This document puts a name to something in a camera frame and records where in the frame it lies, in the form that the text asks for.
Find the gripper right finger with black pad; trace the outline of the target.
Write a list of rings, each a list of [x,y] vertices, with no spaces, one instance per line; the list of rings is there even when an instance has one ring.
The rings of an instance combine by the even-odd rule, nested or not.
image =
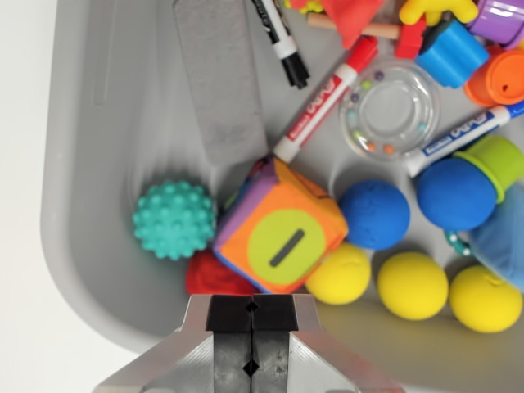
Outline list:
[[[253,392],[403,392],[323,329],[311,295],[253,297]]]

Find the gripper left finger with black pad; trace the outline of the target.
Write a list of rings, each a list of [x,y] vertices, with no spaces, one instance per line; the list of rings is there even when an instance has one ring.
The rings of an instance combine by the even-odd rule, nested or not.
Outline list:
[[[251,338],[213,332],[208,315],[215,298],[195,295],[183,324],[151,349],[100,382],[95,392],[249,392]]]

